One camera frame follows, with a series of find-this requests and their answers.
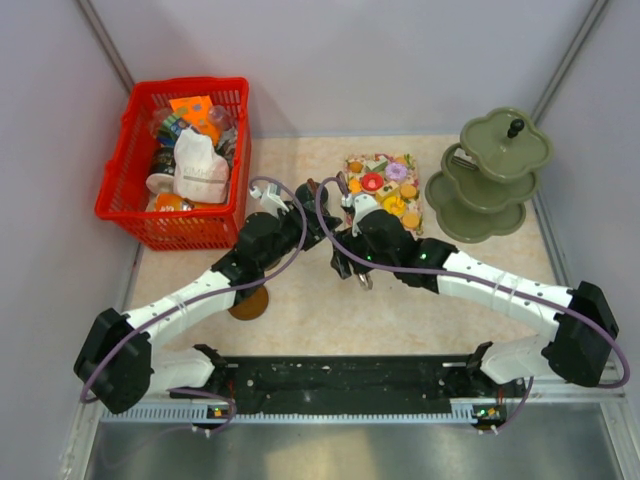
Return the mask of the stainless steel food tongs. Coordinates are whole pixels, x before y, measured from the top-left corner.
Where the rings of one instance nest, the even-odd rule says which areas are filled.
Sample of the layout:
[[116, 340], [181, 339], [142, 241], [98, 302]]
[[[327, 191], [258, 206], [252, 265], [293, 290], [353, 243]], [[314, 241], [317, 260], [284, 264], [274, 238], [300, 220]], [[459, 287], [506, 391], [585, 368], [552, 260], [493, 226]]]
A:
[[330, 266], [338, 276], [342, 280], [354, 276], [364, 290], [371, 290], [373, 288], [373, 281], [370, 277], [371, 268], [356, 261], [355, 257], [367, 262], [372, 262], [372, 259], [368, 257], [369, 250], [364, 237], [359, 230], [356, 230], [356, 235], [354, 235], [353, 228], [356, 227], [356, 214], [358, 212], [368, 213], [372, 209], [373, 202], [366, 199], [363, 193], [352, 194], [342, 172], [326, 180], [326, 182], [330, 181], [334, 181], [338, 185], [341, 192], [341, 208], [346, 214], [346, 219], [351, 221], [352, 225], [346, 229], [337, 230], [340, 221], [329, 213], [327, 207], [328, 190], [324, 184], [313, 179], [308, 179], [304, 187], [304, 194], [308, 200], [304, 200], [303, 204], [313, 215], [309, 221], [318, 224], [319, 236], [327, 238], [332, 244]]

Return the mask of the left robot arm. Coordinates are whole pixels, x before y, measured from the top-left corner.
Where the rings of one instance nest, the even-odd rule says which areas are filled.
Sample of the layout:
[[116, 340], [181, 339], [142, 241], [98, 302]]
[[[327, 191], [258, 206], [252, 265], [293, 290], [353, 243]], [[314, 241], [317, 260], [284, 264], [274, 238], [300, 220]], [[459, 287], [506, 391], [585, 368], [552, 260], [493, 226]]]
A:
[[80, 401], [101, 402], [119, 414], [137, 404], [160, 375], [152, 359], [159, 347], [205, 318], [237, 306], [335, 231], [341, 219], [291, 209], [250, 215], [236, 244], [199, 278], [144, 307], [99, 313], [73, 366], [82, 381]]

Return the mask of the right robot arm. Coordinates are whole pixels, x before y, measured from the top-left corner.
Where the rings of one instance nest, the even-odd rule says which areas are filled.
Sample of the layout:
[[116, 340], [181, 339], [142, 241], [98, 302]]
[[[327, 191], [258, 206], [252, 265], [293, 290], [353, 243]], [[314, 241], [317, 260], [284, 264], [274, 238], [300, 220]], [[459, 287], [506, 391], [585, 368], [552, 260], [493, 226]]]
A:
[[551, 373], [571, 384], [601, 388], [610, 354], [620, 351], [619, 328], [605, 294], [587, 281], [570, 288], [511, 274], [447, 242], [415, 239], [381, 209], [327, 237], [334, 248], [332, 267], [344, 278], [358, 271], [390, 272], [409, 287], [469, 300], [534, 330], [530, 337], [476, 349], [466, 380], [478, 395], [490, 395], [520, 377]]

